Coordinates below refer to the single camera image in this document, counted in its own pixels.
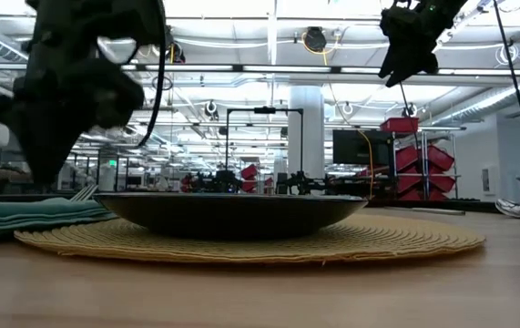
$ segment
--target ceiling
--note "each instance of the ceiling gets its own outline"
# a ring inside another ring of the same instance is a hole
[[[469,0],[462,14],[472,13],[478,0]],[[308,26],[321,26],[328,38],[327,64],[338,67],[379,67],[387,50],[387,39],[378,27],[382,8],[393,0],[166,0],[167,23],[182,46],[188,64],[302,65],[324,66],[323,56],[304,49],[298,39]],[[520,0],[501,4],[507,37],[520,38]],[[24,1],[0,0],[0,41],[18,49],[31,37],[36,12]],[[275,17],[275,25],[270,23]],[[501,37],[492,10],[469,20],[440,37],[437,50],[442,68],[507,68],[500,57]],[[131,40],[103,40],[107,54],[123,60],[132,52]],[[514,63],[520,68],[520,51]],[[156,49],[144,47],[134,63],[158,62]],[[0,94],[10,94],[16,72],[0,71]],[[135,72],[131,76],[145,88],[148,108],[155,90],[154,75]],[[390,117],[399,117],[403,106],[398,87],[383,87],[375,76],[327,76],[310,74],[277,74],[273,90],[271,74],[257,73],[174,73],[174,88],[165,92],[168,108],[158,118],[155,137],[142,150],[136,144],[150,117],[149,110],[138,110],[130,122],[132,130],[90,131],[82,136],[74,151],[95,156],[109,143],[120,154],[135,160],[156,162],[185,169],[213,170],[224,160],[224,137],[218,127],[192,127],[190,123],[208,122],[205,106],[212,100],[217,105],[219,122],[226,117],[226,108],[253,108],[273,104],[287,106],[290,86],[319,85],[325,99],[327,124],[378,125]],[[492,87],[508,87],[507,77],[412,77],[403,85],[407,101],[423,108],[427,114],[438,115],[456,104]],[[350,104],[350,113],[342,117],[339,108]],[[266,169],[273,159],[286,156],[280,139],[280,125],[287,124],[283,113],[257,116],[233,113],[232,122],[271,124],[269,128],[238,128],[231,131],[236,140],[231,165],[238,166],[241,156],[258,156]],[[327,129],[327,140],[331,131]],[[331,151],[326,152],[331,161]]]

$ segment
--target black bowl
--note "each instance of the black bowl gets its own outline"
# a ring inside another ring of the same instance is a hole
[[[157,233],[195,239],[299,237],[345,219],[367,200],[338,196],[100,193],[120,217]]]

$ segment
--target workbench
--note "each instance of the workbench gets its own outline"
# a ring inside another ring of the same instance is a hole
[[[0,244],[0,327],[520,328],[520,220],[369,209],[481,232],[423,261],[191,266],[61,257]]]

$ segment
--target desk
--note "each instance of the desk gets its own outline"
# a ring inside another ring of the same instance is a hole
[[[365,212],[455,223],[484,233],[487,245],[410,264],[242,269],[0,244],[0,327],[520,327],[520,220]]]

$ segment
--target green napkin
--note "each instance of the green napkin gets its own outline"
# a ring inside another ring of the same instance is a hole
[[[15,230],[48,230],[60,226],[111,220],[117,215],[93,200],[50,199],[28,203],[0,202],[0,237]]]

